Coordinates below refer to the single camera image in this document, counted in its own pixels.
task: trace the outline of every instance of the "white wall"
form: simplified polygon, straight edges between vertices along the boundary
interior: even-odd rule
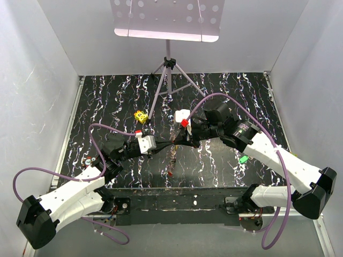
[[[22,168],[54,170],[78,76],[36,0],[0,0],[0,255],[21,256],[21,203],[12,180]],[[29,171],[22,198],[44,194],[52,177]]]
[[[271,73],[275,99],[293,152],[337,173],[324,222],[343,256],[343,2],[310,0]]]
[[[116,36],[109,0],[38,1],[79,75],[150,73],[165,56],[163,40]],[[219,40],[173,41],[172,57],[186,72],[271,70],[307,2],[226,0]]]

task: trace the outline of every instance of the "yellow cube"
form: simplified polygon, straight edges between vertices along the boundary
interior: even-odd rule
[[[135,119],[138,120],[142,124],[148,120],[148,115],[142,111],[135,112],[134,116],[135,116]]]

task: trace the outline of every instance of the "tripod stand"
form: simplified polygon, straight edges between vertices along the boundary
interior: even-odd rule
[[[155,93],[155,97],[154,97],[154,101],[152,103],[150,112],[149,112],[149,117],[147,122],[149,123],[151,121],[152,115],[154,113],[154,109],[155,109],[155,105],[156,105],[156,101],[157,98],[159,97],[159,95],[164,95],[164,94],[169,94],[172,95],[176,92],[179,92],[189,86],[193,86],[196,90],[199,91],[200,95],[202,95],[203,97],[205,97],[205,94],[200,90],[200,88],[194,83],[193,80],[191,80],[191,78],[181,69],[181,67],[176,63],[175,59],[172,59],[170,57],[170,40],[167,39],[166,40],[166,48],[167,48],[167,56],[164,58],[164,61],[157,67],[157,69],[152,72],[151,74],[154,75],[160,68],[162,68],[163,66],[163,71],[162,71],[162,75],[159,81],[159,85],[157,87],[156,93]],[[180,87],[174,91],[172,91],[172,69],[176,67],[181,73],[182,75],[184,75],[184,77],[188,80],[188,84]],[[167,81],[168,81],[168,91],[162,92],[160,93],[161,90],[161,86],[163,84],[163,80],[165,79],[165,75],[167,74]]]

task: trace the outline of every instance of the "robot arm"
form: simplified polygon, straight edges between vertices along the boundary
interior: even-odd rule
[[[175,115],[175,123],[180,128],[176,139],[161,141],[152,135],[136,132],[136,140],[125,142],[120,134],[111,134],[101,150],[106,163],[100,158],[93,162],[77,178],[86,179],[99,175],[106,165],[103,177],[90,182],[67,182],[58,189],[36,199],[32,195],[24,200],[17,226],[34,249],[41,248],[52,240],[58,230],[67,224],[93,212],[108,213],[116,206],[115,197],[105,188],[122,170],[121,161],[143,155],[151,157],[170,145],[199,147],[201,140],[219,137],[222,142],[239,152],[265,163],[275,172],[284,175],[280,161],[267,136],[247,120],[234,118],[229,107],[216,103],[205,110],[206,119],[199,123],[184,120],[189,111],[181,110]],[[284,159],[292,184],[293,208],[305,217],[317,219],[333,193],[336,172],[330,168],[323,170],[309,165],[284,149],[278,149]],[[285,207],[286,187],[266,187],[251,185],[233,203],[227,205],[230,212],[252,212],[258,207]]]
[[[252,141],[253,144],[247,145],[243,153],[261,161],[284,177],[280,160],[267,136],[257,133]],[[278,150],[284,159],[292,185],[293,208],[307,218],[318,219],[333,193],[337,173],[331,168],[321,170],[305,163],[283,148]],[[287,188],[257,186],[250,199],[257,207],[285,207]]]
[[[204,111],[206,120],[201,119],[201,123],[195,123],[193,120],[190,124],[180,123],[182,132],[178,135],[176,144],[185,144],[184,141],[189,139],[188,145],[198,147],[200,140],[219,137],[225,145],[261,161],[284,177],[276,149],[266,134],[254,124],[234,118],[226,104],[215,103],[212,106],[210,110]],[[186,119],[188,113],[184,111],[180,115],[183,116],[177,120]],[[331,168],[321,170],[307,164],[281,147],[277,150],[288,170],[293,208],[307,218],[318,219],[333,193],[337,173]],[[286,186],[251,185],[246,194],[231,205],[230,211],[253,211],[258,207],[286,207],[286,205]]]

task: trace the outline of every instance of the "marbled black surface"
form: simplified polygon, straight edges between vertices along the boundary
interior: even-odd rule
[[[277,144],[287,148],[262,73],[191,74],[190,77],[206,95],[223,92],[237,99],[267,128]],[[185,84],[187,81],[184,77],[173,75],[173,89]],[[140,129],[142,125],[137,123],[133,114],[137,110],[148,113],[156,88],[154,80],[148,75],[86,77],[61,173],[77,176],[81,173],[82,159],[96,155],[87,132],[91,123],[109,125],[126,132]],[[165,80],[161,91],[166,89]],[[192,110],[201,98],[192,87],[172,96],[159,96],[152,122],[144,128],[150,129],[154,135],[171,139],[177,134],[173,123],[175,110]],[[228,104],[232,112],[248,119],[234,103],[229,101]],[[196,115],[204,117],[200,109]],[[93,130],[99,146],[108,133],[103,128]],[[202,141],[198,149],[186,146],[175,149],[170,146],[152,159],[140,157],[124,162],[124,170],[109,187],[222,187],[284,183],[280,176],[259,161],[248,160],[245,164],[239,164],[241,156],[242,154],[225,146],[219,139]],[[176,158],[176,164],[170,165],[173,158]]]

